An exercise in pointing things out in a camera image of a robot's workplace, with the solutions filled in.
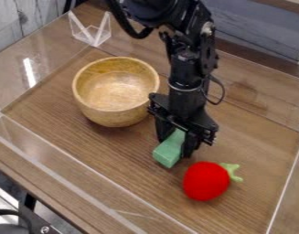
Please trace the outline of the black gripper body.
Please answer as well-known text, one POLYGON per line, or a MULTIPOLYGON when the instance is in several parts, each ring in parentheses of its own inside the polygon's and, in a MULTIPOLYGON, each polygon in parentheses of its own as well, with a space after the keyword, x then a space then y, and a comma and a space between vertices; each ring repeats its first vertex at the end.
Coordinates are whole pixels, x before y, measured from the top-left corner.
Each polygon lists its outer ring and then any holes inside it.
POLYGON ((174 116, 172 124, 184 134, 188 131, 203 132, 202 144, 214 144, 219 125, 206 111, 207 102, 216 105, 208 97, 208 82, 199 81, 192 86, 176 86, 170 83, 167 94, 152 92, 148 96, 148 112, 154 118, 174 116))

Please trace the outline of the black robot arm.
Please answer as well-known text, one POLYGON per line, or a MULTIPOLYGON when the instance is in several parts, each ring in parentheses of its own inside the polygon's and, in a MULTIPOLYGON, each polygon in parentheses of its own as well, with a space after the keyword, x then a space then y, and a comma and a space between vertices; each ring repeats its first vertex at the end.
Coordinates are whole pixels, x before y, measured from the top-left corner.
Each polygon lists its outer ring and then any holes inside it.
POLYGON ((184 132, 179 155, 188 157, 200 144, 214 144, 219 125, 207 115, 208 87, 219 65, 215 23, 202 0, 105 0, 116 21, 135 39, 159 32, 170 62, 168 92, 150 94, 158 139, 184 132))

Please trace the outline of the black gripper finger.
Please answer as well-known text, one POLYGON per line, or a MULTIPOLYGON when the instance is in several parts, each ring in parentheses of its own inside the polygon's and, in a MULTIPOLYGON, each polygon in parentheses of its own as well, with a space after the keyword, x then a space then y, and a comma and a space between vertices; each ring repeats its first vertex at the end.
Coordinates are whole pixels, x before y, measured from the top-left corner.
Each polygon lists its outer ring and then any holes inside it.
POLYGON ((184 134, 184 142, 182 145, 182 156, 191 157, 192 152, 199 148, 203 142, 203 132, 187 131, 184 134))
POLYGON ((156 117, 155 118, 155 128, 158 140, 162 143, 170 134, 175 131, 175 125, 172 124, 174 116, 168 116, 166 119, 156 117))

